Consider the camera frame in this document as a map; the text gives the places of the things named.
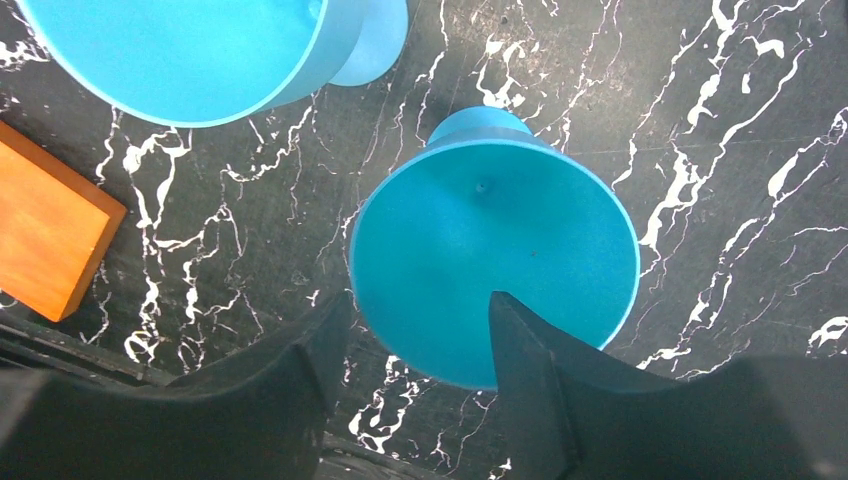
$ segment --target blue bowl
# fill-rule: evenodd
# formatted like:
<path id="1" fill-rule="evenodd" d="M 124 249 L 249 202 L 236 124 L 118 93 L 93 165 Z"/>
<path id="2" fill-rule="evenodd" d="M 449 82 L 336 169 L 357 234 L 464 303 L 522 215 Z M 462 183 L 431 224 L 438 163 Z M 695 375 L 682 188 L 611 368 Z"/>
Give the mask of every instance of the blue bowl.
<path id="1" fill-rule="evenodd" d="M 19 0 L 56 60 L 145 120 L 208 127 L 388 70 L 406 0 Z"/>
<path id="2" fill-rule="evenodd" d="M 352 241 L 353 290 L 377 338 L 473 389 L 497 388 L 493 291 L 603 348 L 639 281 L 633 225 L 610 189 L 490 107 L 445 120 L 371 195 Z"/>

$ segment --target blue cup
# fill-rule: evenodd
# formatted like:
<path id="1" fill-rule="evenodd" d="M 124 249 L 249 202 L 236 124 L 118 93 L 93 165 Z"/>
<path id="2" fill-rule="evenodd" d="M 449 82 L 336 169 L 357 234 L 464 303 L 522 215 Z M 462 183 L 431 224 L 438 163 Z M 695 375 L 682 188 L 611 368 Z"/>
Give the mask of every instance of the blue cup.
<path id="1" fill-rule="evenodd" d="M 368 325 L 420 372 L 497 388 L 488 304 L 506 291 L 603 348 L 636 296 L 639 248 L 615 195 L 514 115 L 474 107 L 363 206 L 351 247 Z"/>
<path id="2" fill-rule="evenodd" d="M 18 0 L 56 60 L 145 120 L 209 127 L 363 85 L 400 56 L 406 0 Z"/>

